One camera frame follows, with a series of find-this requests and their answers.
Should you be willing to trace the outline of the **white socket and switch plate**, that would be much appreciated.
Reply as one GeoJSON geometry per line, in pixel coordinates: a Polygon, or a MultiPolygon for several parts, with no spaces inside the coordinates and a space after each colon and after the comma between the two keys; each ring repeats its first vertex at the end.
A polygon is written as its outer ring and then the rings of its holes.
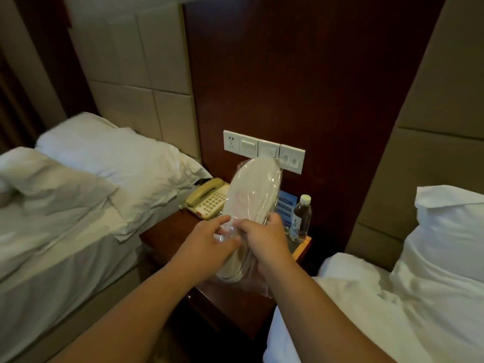
{"type": "Polygon", "coordinates": [[[223,130],[224,150],[246,158],[258,157],[258,139],[223,130]]]}

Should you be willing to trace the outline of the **crumpled white pillow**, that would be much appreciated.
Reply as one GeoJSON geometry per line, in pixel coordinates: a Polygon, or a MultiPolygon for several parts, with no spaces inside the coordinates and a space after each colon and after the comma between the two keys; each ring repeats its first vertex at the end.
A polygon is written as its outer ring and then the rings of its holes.
{"type": "Polygon", "coordinates": [[[28,147],[16,147],[0,156],[0,179],[21,194],[27,213],[39,215],[89,210],[118,189],[105,178],[65,166],[28,147]]]}

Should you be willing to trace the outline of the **person's right hand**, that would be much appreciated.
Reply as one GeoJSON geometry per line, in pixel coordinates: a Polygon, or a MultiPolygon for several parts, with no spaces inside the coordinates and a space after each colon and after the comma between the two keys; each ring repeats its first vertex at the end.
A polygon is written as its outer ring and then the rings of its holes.
{"type": "Polygon", "coordinates": [[[277,213],[269,213],[266,224],[261,224],[256,235],[247,236],[247,240],[257,258],[258,269],[266,279],[273,271],[287,268],[295,262],[281,217],[277,213]]]}

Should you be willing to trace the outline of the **dark wooden nightstand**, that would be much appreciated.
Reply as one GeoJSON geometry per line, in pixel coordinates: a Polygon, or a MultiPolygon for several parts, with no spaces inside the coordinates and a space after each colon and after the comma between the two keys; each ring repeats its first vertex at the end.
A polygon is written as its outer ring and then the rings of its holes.
{"type": "MultiPolygon", "coordinates": [[[[144,231],[140,238],[160,267],[172,259],[200,219],[179,210],[144,231]]],[[[275,301],[238,289],[216,277],[192,288],[187,304],[216,330],[232,329],[251,340],[266,336],[275,311],[275,301]]]]}

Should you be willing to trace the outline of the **person's right forearm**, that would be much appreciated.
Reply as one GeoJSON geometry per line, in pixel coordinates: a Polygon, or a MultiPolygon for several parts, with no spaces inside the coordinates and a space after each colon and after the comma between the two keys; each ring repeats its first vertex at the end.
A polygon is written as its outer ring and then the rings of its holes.
{"type": "Polygon", "coordinates": [[[301,363],[396,363],[291,256],[263,261],[261,270],[301,363]]]}

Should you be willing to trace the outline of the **brown curtain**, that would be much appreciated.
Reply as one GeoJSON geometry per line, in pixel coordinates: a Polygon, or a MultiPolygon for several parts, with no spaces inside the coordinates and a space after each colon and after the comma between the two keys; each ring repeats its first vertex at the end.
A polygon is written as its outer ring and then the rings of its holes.
{"type": "Polygon", "coordinates": [[[0,154],[68,118],[14,0],[0,0],[0,154]]]}

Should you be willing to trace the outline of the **beige padded headboard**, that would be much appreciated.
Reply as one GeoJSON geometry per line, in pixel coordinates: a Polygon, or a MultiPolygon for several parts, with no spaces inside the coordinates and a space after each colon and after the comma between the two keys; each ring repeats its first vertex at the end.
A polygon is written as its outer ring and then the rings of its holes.
{"type": "Polygon", "coordinates": [[[189,0],[64,0],[99,114],[201,162],[185,31],[189,0]]]}
{"type": "Polygon", "coordinates": [[[446,0],[345,252],[391,271],[418,187],[484,195],[484,0],[446,0]]]}

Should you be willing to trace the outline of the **white slippers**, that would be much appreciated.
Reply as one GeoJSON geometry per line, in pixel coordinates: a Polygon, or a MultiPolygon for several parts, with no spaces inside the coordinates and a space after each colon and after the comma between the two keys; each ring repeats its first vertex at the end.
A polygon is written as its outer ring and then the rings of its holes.
{"type": "Polygon", "coordinates": [[[215,235],[219,242],[239,236],[240,247],[233,252],[216,274],[222,283],[272,298],[264,276],[258,270],[246,234],[237,229],[236,219],[248,219],[265,225],[269,213],[275,210],[282,181],[279,162],[271,157],[258,157],[242,164],[229,186],[222,215],[231,220],[221,226],[222,235],[215,235]]]}

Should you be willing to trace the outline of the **beige desk telephone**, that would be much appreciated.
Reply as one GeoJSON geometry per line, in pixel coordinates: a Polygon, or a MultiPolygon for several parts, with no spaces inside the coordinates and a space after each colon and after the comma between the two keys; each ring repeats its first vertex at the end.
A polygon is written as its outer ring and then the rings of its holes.
{"type": "Polygon", "coordinates": [[[219,216],[227,199],[229,184],[220,178],[198,186],[185,200],[185,208],[202,220],[219,216]]]}

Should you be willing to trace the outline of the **white wall plate round knob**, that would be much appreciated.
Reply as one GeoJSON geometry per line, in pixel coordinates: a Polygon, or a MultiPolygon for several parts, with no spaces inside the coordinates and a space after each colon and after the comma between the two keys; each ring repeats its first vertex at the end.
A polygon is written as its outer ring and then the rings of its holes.
{"type": "Polygon", "coordinates": [[[301,175],[306,151],[293,146],[281,144],[279,151],[280,167],[301,175]]]}

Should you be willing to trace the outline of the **large white pillow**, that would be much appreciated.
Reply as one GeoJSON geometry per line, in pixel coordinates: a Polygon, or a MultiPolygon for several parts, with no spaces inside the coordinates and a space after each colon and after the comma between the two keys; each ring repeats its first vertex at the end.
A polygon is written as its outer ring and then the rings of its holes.
{"type": "Polygon", "coordinates": [[[110,180],[118,189],[110,196],[121,222],[113,231],[125,241],[180,191],[211,174],[193,158],[166,142],[119,128],[83,112],[37,140],[35,148],[63,165],[110,180]]]}

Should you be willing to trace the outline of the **white wall switch plate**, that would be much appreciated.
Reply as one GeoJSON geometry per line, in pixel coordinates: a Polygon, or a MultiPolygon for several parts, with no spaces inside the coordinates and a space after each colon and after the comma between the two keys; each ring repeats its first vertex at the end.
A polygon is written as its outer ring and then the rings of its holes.
{"type": "Polygon", "coordinates": [[[279,158],[281,144],[267,140],[258,140],[257,157],[279,158]]]}

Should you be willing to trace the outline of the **blue standing card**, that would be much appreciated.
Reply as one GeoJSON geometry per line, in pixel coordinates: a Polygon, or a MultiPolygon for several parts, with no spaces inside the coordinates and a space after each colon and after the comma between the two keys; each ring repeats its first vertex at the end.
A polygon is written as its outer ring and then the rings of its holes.
{"type": "Polygon", "coordinates": [[[281,217],[285,232],[291,238],[291,225],[294,209],[298,203],[298,197],[279,190],[277,202],[275,205],[275,212],[281,217]]]}

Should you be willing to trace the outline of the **clear plastic water bottle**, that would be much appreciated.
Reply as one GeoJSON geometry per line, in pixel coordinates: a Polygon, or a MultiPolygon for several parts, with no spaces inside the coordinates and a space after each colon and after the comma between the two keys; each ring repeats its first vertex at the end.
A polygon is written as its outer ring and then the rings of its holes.
{"type": "Polygon", "coordinates": [[[290,234],[294,242],[302,244],[307,236],[312,217],[311,196],[301,195],[294,207],[291,219],[290,234]]]}

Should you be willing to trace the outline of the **bed with white sheet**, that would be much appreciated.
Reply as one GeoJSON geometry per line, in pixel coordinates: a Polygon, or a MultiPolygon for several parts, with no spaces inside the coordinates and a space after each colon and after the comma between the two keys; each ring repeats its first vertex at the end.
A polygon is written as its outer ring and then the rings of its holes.
{"type": "Polygon", "coordinates": [[[113,208],[0,283],[0,363],[45,363],[88,330],[148,276],[140,235],[178,210],[156,209],[134,235],[108,234],[113,208]]]}

